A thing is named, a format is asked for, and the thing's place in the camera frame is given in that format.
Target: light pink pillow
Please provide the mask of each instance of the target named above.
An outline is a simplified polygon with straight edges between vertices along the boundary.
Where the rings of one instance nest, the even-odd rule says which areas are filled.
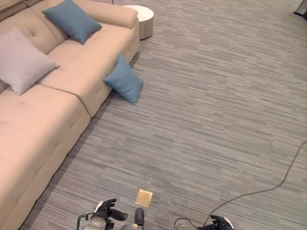
[[[0,36],[0,79],[20,96],[46,73],[59,67],[16,27]]]

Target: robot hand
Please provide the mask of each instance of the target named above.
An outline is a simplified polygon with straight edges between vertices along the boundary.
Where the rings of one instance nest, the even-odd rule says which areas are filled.
[[[116,202],[116,199],[111,199],[111,200],[107,200],[103,202],[102,205],[97,209],[96,212],[102,215],[104,214],[108,218],[111,217],[119,221],[126,220],[128,217],[127,213],[123,213],[118,210],[111,209],[112,207],[115,206],[115,202]]]
[[[211,219],[214,219],[212,221],[214,225],[214,230],[234,230],[234,226],[227,217],[219,217],[214,215],[210,217]]]

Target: sofa seat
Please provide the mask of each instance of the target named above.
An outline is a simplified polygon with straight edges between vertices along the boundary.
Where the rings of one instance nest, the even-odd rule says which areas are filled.
[[[90,116],[78,97],[43,85],[0,94],[0,229],[19,227]]]
[[[48,56],[60,68],[39,81],[39,84],[78,96],[91,116],[97,113],[111,91],[103,79],[115,66],[118,53],[130,62],[139,45],[135,42],[138,41],[135,38],[137,25],[131,29],[101,25],[102,29],[92,34],[84,45],[68,38],[53,49]]]

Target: sofa armrest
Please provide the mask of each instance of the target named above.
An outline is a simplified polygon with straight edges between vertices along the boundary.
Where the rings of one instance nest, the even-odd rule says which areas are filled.
[[[101,23],[131,28],[138,16],[134,9],[90,0],[74,0],[88,15]]]

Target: blue pillow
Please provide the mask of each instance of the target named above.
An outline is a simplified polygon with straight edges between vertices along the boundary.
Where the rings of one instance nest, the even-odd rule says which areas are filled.
[[[143,81],[130,68],[122,54],[118,55],[116,66],[104,82],[132,104],[137,103],[143,86]]]
[[[55,25],[65,31],[70,37],[84,44],[86,39],[101,25],[88,16],[72,0],[65,0],[59,5],[43,11]]]

